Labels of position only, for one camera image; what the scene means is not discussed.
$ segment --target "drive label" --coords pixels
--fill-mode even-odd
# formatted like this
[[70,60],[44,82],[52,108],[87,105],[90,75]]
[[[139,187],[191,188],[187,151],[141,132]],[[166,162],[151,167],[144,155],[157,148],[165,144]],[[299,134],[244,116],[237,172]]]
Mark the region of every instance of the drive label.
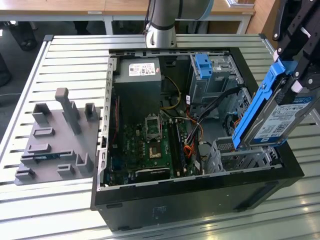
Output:
[[256,143],[275,142],[296,119],[296,113],[304,109],[311,102],[312,97],[298,96],[292,104],[281,105],[274,108],[260,130],[254,137]]
[[129,65],[129,77],[156,75],[155,64],[133,63]]

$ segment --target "green circuit board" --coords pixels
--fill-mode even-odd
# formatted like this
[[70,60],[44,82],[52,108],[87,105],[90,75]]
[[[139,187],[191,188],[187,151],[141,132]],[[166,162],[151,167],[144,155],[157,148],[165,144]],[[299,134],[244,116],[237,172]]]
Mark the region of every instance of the green circuit board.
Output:
[[[137,125],[124,125],[122,138],[122,154],[118,159],[113,159],[111,179],[115,185],[128,183],[128,177],[138,169],[169,168],[171,178],[174,177],[173,163],[168,139],[167,121],[160,123],[161,138],[147,140],[145,123]],[[181,139],[187,137],[186,123],[177,122]],[[153,121],[148,125],[148,133],[158,132],[158,123]],[[193,165],[186,166],[184,176],[193,174]]]

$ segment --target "floor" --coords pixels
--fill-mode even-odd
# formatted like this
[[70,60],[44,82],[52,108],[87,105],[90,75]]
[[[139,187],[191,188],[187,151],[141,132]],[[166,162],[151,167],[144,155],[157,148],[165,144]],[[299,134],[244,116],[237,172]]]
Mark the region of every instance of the floor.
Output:
[[[22,51],[11,33],[4,26],[0,27],[3,29],[2,36],[0,36],[0,53],[12,74],[12,80],[0,87],[0,95],[17,94],[0,96],[0,142],[19,100],[18,93],[23,91],[45,35],[77,34],[72,21],[36,22],[35,25],[37,30],[34,31],[34,35],[38,46],[30,52]],[[102,21],[89,22],[87,30],[93,35],[106,34]]]

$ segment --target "orange wire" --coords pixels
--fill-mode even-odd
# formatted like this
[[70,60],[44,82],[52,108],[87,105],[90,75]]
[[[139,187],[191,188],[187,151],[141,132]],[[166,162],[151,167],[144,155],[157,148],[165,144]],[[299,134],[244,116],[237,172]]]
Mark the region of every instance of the orange wire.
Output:
[[234,122],[233,126],[234,126],[235,128],[238,126],[240,120],[241,120],[241,119],[238,119],[237,121]]
[[184,151],[185,155],[187,155],[188,158],[190,158],[192,154],[196,154],[193,149],[193,146],[194,145],[192,145],[191,147],[189,145],[185,145],[183,147],[183,151]]
[[[193,119],[192,117],[189,116],[189,110],[186,110],[186,117],[188,119],[190,119],[194,124],[197,124],[197,121],[195,119]],[[199,124],[199,127],[201,129],[201,136],[200,136],[200,139],[202,139],[202,137],[204,136],[204,129],[202,128],[201,124]]]

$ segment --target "aluminum slotted table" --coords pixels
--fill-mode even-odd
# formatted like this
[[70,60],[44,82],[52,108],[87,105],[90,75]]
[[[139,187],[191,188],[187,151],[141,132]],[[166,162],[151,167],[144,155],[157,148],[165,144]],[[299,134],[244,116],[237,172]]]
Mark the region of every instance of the aluminum slotted table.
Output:
[[[273,63],[259,35],[178,35],[178,47],[239,47],[258,84]],[[56,88],[69,89],[78,108],[104,104],[108,49],[144,48],[141,35],[54,36],[43,42],[0,145],[1,239],[307,239],[320,232],[320,128],[313,111],[290,135],[305,177],[241,213],[112,233],[90,210],[92,178],[15,186],[36,103],[60,109]]]

